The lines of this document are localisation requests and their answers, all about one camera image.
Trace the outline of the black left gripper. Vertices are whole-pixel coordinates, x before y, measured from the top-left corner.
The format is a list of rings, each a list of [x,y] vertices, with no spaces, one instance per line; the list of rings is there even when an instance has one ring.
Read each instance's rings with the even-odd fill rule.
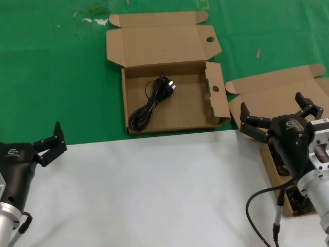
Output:
[[[67,145],[59,121],[55,124],[53,136],[33,145],[1,143],[1,175],[6,183],[1,202],[23,210],[37,163],[46,167],[65,151]]]

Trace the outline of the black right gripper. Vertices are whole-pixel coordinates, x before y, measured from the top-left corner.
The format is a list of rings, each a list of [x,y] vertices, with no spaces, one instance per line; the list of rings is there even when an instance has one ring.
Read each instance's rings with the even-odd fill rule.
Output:
[[[241,103],[240,132],[262,142],[268,143],[270,136],[275,150],[280,155],[290,175],[302,175],[313,170],[313,165],[308,158],[308,138],[304,128],[307,124],[307,116],[314,116],[320,120],[323,108],[315,105],[309,98],[305,98],[300,92],[296,93],[295,101],[300,110],[294,114],[274,117],[272,120],[265,117],[251,116],[244,102]]]

